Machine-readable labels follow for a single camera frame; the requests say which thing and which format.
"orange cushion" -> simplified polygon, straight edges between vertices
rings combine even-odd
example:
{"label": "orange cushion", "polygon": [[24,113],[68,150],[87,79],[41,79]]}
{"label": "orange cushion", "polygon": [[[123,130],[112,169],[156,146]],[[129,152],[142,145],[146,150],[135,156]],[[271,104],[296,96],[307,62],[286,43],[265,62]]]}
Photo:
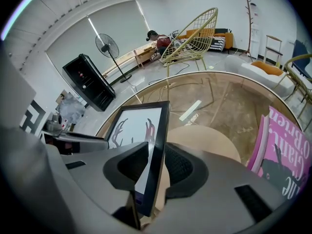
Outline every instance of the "orange cushion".
{"label": "orange cushion", "polygon": [[186,38],[190,38],[192,34],[194,34],[194,32],[196,31],[197,29],[191,29],[191,30],[187,30],[186,31]]}
{"label": "orange cushion", "polygon": [[225,33],[225,49],[230,49],[233,47],[233,34],[230,32]]}
{"label": "orange cushion", "polygon": [[216,33],[214,37],[225,37],[225,33]]}
{"label": "orange cushion", "polygon": [[275,76],[280,76],[283,71],[280,70],[279,68],[277,67],[274,67],[272,65],[269,65],[269,64],[266,64],[264,62],[261,62],[261,61],[254,61],[252,63],[253,66],[256,66],[258,68],[261,68],[265,73],[267,73],[268,75],[275,75]]}
{"label": "orange cushion", "polygon": [[184,38],[187,38],[187,37],[186,37],[186,35],[182,35],[182,36],[178,36],[177,38],[178,39],[184,39]]}
{"label": "orange cushion", "polygon": [[203,29],[200,31],[199,36],[200,37],[210,37],[215,33],[214,29]]}

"round table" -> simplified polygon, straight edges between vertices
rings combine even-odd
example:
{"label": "round table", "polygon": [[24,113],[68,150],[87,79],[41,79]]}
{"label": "round table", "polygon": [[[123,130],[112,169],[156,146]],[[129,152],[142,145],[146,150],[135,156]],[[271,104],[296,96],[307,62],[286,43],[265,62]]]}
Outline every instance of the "round table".
{"label": "round table", "polygon": [[[219,153],[217,148],[213,152],[244,165],[253,153],[261,115],[269,113],[269,106],[301,128],[286,103],[272,90],[227,72],[202,71],[169,77],[139,91],[121,106],[162,100],[170,101],[168,142],[210,152],[213,148],[204,149],[207,143],[215,147],[223,145],[228,152]],[[118,110],[104,123],[98,137],[105,136]],[[197,140],[187,138],[190,134]],[[163,167],[158,196],[164,194],[169,183],[168,172]],[[162,208],[163,195],[158,198],[162,200],[157,199],[156,207]]]}

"deer antler illustration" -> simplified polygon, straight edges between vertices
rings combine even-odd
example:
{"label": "deer antler illustration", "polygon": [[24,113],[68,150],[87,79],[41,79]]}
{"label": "deer antler illustration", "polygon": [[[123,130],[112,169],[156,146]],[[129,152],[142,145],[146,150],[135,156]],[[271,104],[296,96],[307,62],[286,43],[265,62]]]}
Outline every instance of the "deer antler illustration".
{"label": "deer antler illustration", "polygon": [[148,141],[149,143],[155,144],[155,126],[152,124],[152,121],[148,119],[148,122],[150,126],[148,126],[147,122],[145,123],[146,125],[146,133],[145,133],[145,141]]}
{"label": "deer antler illustration", "polygon": [[128,119],[128,118],[126,118],[125,120],[121,121],[121,122],[117,125],[117,127],[116,127],[116,129],[115,129],[115,132],[114,132],[114,134],[113,134],[113,136],[112,136],[112,142],[116,145],[116,147],[119,147],[119,146],[121,146],[121,144],[122,144],[123,138],[121,139],[120,144],[118,144],[116,140],[117,140],[118,135],[122,132],[122,126],[123,126],[123,124],[126,122],[127,119]]}

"black cabinet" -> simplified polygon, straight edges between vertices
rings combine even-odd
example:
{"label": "black cabinet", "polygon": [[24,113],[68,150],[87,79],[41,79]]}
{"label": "black cabinet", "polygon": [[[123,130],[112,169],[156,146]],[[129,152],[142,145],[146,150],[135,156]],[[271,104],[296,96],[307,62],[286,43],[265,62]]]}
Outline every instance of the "black cabinet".
{"label": "black cabinet", "polygon": [[116,97],[87,55],[80,54],[63,67],[63,76],[73,89],[95,110],[104,111]]}

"plastic bag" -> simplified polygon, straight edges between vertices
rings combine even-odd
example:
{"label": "plastic bag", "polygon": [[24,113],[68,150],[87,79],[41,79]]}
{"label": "plastic bag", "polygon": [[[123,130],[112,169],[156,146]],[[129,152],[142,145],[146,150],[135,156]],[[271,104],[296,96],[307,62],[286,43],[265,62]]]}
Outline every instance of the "plastic bag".
{"label": "plastic bag", "polygon": [[68,122],[72,124],[77,124],[86,111],[85,107],[71,93],[65,95],[57,110],[63,119],[68,119]]}

